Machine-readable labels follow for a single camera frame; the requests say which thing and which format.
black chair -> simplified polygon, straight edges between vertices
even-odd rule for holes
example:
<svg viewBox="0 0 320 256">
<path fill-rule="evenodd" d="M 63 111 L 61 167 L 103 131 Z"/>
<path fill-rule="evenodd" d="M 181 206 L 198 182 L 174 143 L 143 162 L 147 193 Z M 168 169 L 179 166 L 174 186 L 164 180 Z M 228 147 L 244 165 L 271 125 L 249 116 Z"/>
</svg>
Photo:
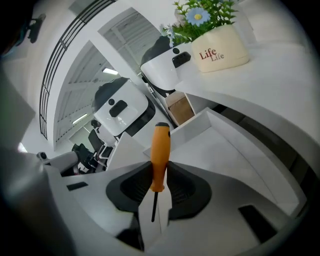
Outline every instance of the black chair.
<svg viewBox="0 0 320 256">
<path fill-rule="evenodd" d="M 87 173 L 94 172 L 98 166 L 98 163 L 93 160 L 94 153 L 90 152 L 82 143 L 80 145 L 74 144 L 72 151 L 77 152 L 80 163 L 89 170 Z"/>
<path fill-rule="evenodd" d="M 88 139 L 89 139 L 94 151 L 96 152 L 94 159 L 99 164 L 107 167 L 108 157 L 114 148 L 111 146 L 104 146 L 104 142 L 101 139 L 99 139 L 99 137 L 94 129 L 90 132 Z"/>
</svg>

white table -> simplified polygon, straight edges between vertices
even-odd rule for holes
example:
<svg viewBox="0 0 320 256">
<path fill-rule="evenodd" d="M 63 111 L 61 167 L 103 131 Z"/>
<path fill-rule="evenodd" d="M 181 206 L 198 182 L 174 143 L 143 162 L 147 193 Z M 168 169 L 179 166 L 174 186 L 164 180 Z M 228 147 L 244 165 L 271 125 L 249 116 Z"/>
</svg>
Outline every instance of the white table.
<svg viewBox="0 0 320 256">
<path fill-rule="evenodd" d="M 315 58 L 295 44 L 255 44 L 242 66 L 201 73 L 192 61 L 177 68 L 193 109 L 200 98 L 254 119 L 294 148 L 320 177 L 320 77 Z"/>
</svg>

white wall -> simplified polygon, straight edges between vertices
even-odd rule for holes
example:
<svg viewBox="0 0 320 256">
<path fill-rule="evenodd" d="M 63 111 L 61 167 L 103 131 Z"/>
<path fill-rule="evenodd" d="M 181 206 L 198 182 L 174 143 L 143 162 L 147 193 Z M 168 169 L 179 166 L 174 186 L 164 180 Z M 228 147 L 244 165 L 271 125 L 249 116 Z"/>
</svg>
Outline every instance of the white wall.
<svg viewBox="0 0 320 256">
<path fill-rule="evenodd" d="M 21 143 L 28 153 L 37 154 L 39 152 L 45 152 L 48 158 L 54 158 L 70 152 L 73 147 L 73 144 L 68 139 L 65 139 L 56 147 L 54 151 L 52 146 L 40 133 L 38 117 L 32 119 L 30 125 L 25 131 Z"/>
<path fill-rule="evenodd" d="M 38 39 L 23 43 L 8 57 L 2 59 L 4 72 L 26 102 L 39 114 L 40 89 L 47 63 L 56 43 L 76 17 L 68 9 L 74 0 L 40 0 L 32 17 L 45 13 Z"/>
<path fill-rule="evenodd" d="M 137 76 L 135 71 L 124 61 L 120 54 L 99 33 L 105 24 L 118 15 L 125 13 L 131 7 L 123 0 L 111 4 L 97 14 L 74 38 L 68 51 L 64 54 L 57 68 L 52 82 L 52 89 L 47 107 L 47 134 L 49 143 L 55 147 L 57 134 L 57 121 L 61 103 L 68 87 L 68 83 L 79 63 L 92 44 L 102 53 L 109 63 L 119 72 L 122 77 L 130 78 L 145 94 L 149 92 L 145 84 Z"/>
<path fill-rule="evenodd" d="M 72 145 L 77 144 L 79 146 L 82 143 L 90 152 L 93 153 L 95 150 L 88 139 L 89 134 L 90 133 L 84 127 L 82 127 L 73 136 L 71 136 L 69 140 Z"/>
<path fill-rule="evenodd" d="M 301 25 L 278 0 L 245 0 L 239 4 L 258 42 L 306 43 Z"/>
</svg>

